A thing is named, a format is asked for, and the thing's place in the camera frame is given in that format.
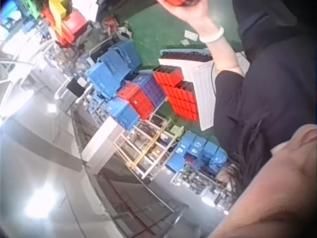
wire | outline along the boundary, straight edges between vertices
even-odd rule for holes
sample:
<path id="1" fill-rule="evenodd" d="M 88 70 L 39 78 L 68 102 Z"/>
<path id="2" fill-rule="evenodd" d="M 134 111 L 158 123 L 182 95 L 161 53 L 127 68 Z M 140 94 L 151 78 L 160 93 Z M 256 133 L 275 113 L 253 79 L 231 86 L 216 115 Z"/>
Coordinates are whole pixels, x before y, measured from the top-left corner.
<path id="1" fill-rule="evenodd" d="M 73 206 L 71 205 L 71 202 L 70 202 L 69 197 L 68 197 L 68 192 L 67 192 L 65 183 L 63 183 L 63 186 L 64 186 L 64 189 L 65 189 L 67 201 L 68 201 L 68 203 L 69 203 L 69 206 L 70 206 L 71 212 L 73 213 L 73 216 L 74 216 L 74 218 L 75 218 L 75 221 L 76 221 L 76 223 L 77 223 L 77 225 L 78 225 L 78 227 L 79 227 L 81 233 L 83 234 L 83 237 L 84 237 L 84 238 L 87 238 L 87 236 L 85 235 L 85 233 L 84 233 L 83 229 L 81 228 L 81 225 L 80 225 L 80 223 L 79 223 L 79 221 L 78 221 L 78 219 L 77 219 L 77 217 L 76 217 L 76 215 L 75 215 Z"/>
<path id="2" fill-rule="evenodd" d="M 216 96 L 216 89 L 215 89 L 215 85 L 213 83 L 213 76 L 212 76 L 213 68 L 214 68 L 214 61 L 213 61 L 212 68 L 211 68 L 211 85 L 212 85 L 212 90 L 213 90 L 214 96 Z"/>

blue storage bin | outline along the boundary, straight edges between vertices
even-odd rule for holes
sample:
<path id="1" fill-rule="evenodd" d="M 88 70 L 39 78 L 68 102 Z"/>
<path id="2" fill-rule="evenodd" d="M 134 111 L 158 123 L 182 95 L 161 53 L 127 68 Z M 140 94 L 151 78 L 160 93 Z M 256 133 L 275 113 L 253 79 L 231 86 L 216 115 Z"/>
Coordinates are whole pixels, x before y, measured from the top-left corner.
<path id="1" fill-rule="evenodd" d="M 115 95 L 121 86 L 120 82 L 114 78 L 107 65 L 102 62 L 94 64 L 86 71 L 86 75 L 90 78 L 96 89 L 109 99 Z"/>
<path id="2" fill-rule="evenodd" d="M 186 133 L 181 138 L 180 142 L 175 147 L 174 151 L 181 156 L 185 156 L 189 147 L 194 142 L 195 138 L 196 135 L 194 133 L 192 133 L 189 130 L 186 131 Z"/>
<path id="3" fill-rule="evenodd" d="M 196 139 L 197 135 L 192 133 L 190 130 L 186 131 L 182 137 L 182 140 L 190 141 L 190 144 Z"/>
<path id="4" fill-rule="evenodd" d="M 195 170 L 200 170 L 200 168 L 202 167 L 202 166 L 205 166 L 205 161 L 203 161 L 203 160 L 195 160 L 195 162 L 194 162 L 194 164 L 192 165 L 192 167 L 195 169 Z"/>
<path id="5" fill-rule="evenodd" d="M 206 142 L 207 141 L 205 139 L 197 136 L 192 145 L 189 147 L 188 153 L 195 156 L 197 159 L 201 159 Z"/>
<path id="6" fill-rule="evenodd" d="M 126 130 L 132 129 L 140 120 L 140 116 L 129 102 L 119 97 L 108 102 L 106 111 Z"/>
<path id="7" fill-rule="evenodd" d="M 211 159 L 217 152 L 218 148 L 219 147 L 213 144 L 212 142 L 207 141 L 206 145 L 203 148 L 203 156 Z"/>
<path id="8" fill-rule="evenodd" d="M 165 100 L 166 95 L 152 73 L 140 73 L 132 82 L 141 87 L 155 108 Z"/>
<path id="9" fill-rule="evenodd" d="M 227 158 L 227 153 L 222 148 L 219 148 L 215 155 L 211 158 L 210 163 L 223 164 L 227 161 Z"/>
<path id="10" fill-rule="evenodd" d="M 132 40 L 120 41 L 111 46 L 111 48 L 120 54 L 132 72 L 134 72 L 136 68 L 142 63 Z"/>
<path id="11" fill-rule="evenodd" d="M 183 156 L 174 153 L 168 162 L 166 163 L 166 166 L 173 170 L 175 173 L 180 171 L 185 165 L 185 159 Z"/>
<path id="12" fill-rule="evenodd" d="M 211 169 L 212 173 L 216 176 L 220 170 L 222 169 L 223 164 L 210 164 L 209 168 Z"/>
<path id="13" fill-rule="evenodd" d="M 114 78 L 119 82 L 121 82 L 131 71 L 119 53 L 112 49 L 109 49 L 106 53 L 100 56 L 98 58 L 98 62 L 105 63 Z"/>

black sleeve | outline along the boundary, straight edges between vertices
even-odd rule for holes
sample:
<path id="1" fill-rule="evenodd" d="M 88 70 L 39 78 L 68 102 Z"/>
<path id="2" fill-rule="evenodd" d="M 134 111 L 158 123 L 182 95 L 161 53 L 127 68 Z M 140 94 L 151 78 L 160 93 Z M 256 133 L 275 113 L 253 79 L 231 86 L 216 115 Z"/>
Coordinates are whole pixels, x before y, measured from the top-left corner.
<path id="1" fill-rule="evenodd" d="M 239 114 L 244 77 L 232 71 L 222 71 L 215 80 L 216 104 L 214 110 L 214 135 L 227 152 L 235 150 L 231 141 L 236 139 L 236 120 Z"/>

person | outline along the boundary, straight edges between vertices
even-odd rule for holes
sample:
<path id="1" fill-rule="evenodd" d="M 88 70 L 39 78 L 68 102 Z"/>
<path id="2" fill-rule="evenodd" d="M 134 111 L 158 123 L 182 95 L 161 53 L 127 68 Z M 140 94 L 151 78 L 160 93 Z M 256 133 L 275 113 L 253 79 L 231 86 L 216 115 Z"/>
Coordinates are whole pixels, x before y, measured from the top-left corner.
<path id="1" fill-rule="evenodd" d="M 239 195 L 271 158 L 274 147 L 288 141 L 299 127 L 316 123 L 315 35 L 297 20 L 294 25 L 280 24 L 260 1 L 233 0 L 250 62 L 244 75 L 223 28 L 209 17 L 208 0 L 194 6 L 158 1 L 192 26 L 213 57 L 218 72 L 214 134 L 234 165 L 231 176 Z"/>
<path id="2" fill-rule="evenodd" d="M 210 238 L 317 237 L 316 157 L 317 126 L 302 126 L 275 149 Z"/>

shelving unit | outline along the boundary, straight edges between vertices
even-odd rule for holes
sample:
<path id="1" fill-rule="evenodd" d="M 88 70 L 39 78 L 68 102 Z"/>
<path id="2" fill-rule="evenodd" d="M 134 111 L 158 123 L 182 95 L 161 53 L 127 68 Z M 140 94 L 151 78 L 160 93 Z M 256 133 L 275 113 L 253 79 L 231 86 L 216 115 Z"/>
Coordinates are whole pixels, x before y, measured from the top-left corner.
<path id="1" fill-rule="evenodd" d="M 124 131 L 113 142 L 125 164 L 141 179 L 153 179 L 170 156 L 168 151 L 183 133 L 184 127 L 173 127 L 171 119 L 153 115 L 141 121 L 131 131 Z"/>

